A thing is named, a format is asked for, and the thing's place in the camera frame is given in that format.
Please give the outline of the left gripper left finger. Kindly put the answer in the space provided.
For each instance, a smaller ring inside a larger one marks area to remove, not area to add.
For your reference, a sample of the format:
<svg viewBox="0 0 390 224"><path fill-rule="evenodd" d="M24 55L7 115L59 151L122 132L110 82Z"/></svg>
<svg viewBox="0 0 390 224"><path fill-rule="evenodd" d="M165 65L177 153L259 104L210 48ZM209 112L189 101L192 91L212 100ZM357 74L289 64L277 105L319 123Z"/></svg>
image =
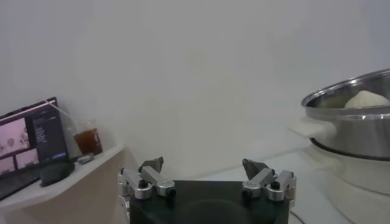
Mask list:
<svg viewBox="0 0 390 224"><path fill-rule="evenodd" d="M147 200L155 192L158 196L172 200L176 196L175 182L160 174L163 157L147 160L137 168L123 167L118 173L119 196L129 199Z"/></svg>

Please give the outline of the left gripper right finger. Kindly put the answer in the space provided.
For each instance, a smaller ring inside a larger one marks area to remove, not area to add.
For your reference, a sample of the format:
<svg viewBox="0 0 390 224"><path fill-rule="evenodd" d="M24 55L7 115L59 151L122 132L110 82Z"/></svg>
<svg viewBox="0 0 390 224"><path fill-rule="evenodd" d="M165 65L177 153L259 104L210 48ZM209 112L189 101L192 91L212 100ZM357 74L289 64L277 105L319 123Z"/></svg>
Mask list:
<svg viewBox="0 0 390 224"><path fill-rule="evenodd" d="M283 170L279 174L265 163L243 159L242 165L248 177L243 182L243 201L260 198L262 193L270 201L296 200L296 176L293 172Z"/></svg>

